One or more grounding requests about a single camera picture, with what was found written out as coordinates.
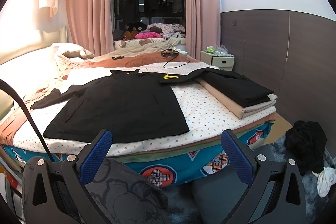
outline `metal bolt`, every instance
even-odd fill
[[[75,160],[76,159],[76,156],[75,155],[69,155],[68,157],[67,157],[67,160],[68,161],[73,161],[73,160]]]
[[[295,160],[293,160],[293,159],[289,159],[288,162],[289,162],[289,164],[291,164],[291,165],[295,165]]]
[[[44,159],[40,159],[38,162],[37,162],[37,165],[42,165],[44,164]]]
[[[258,155],[258,160],[260,160],[260,161],[265,161],[265,160],[266,160],[266,156],[263,155],[263,154],[259,154],[259,155]]]

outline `white nightstand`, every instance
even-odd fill
[[[219,67],[222,70],[232,70],[235,58],[201,51],[201,62]]]

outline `folded beige clothing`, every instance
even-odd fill
[[[255,113],[258,113],[268,107],[275,105],[277,102],[277,96],[274,94],[270,94],[268,97],[270,99],[269,102],[257,104],[254,106],[249,106],[243,108],[242,106],[238,105],[236,102],[231,100],[229,97],[225,96],[219,90],[215,89],[213,86],[208,84],[202,79],[197,79],[197,81],[208,91],[210,92],[218,101],[220,101],[229,111],[231,111],[234,115],[236,115],[240,120],[251,116]]]

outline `dark wall panel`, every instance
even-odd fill
[[[246,11],[220,14],[220,43],[235,56],[234,71],[243,74],[244,45],[246,39]]]
[[[336,22],[290,12],[288,61],[277,112],[288,122],[319,122],[336,154]]]
[[[246,13],[244,75],[278,93],[285,66],[289,12],[250,10]]]

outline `yellow nike swoosh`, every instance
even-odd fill
[[[174,78],[180,78],[180,76],[175,76],[175,75],[165,75],[163,78],[164,78],[164,79],[174,79]]]

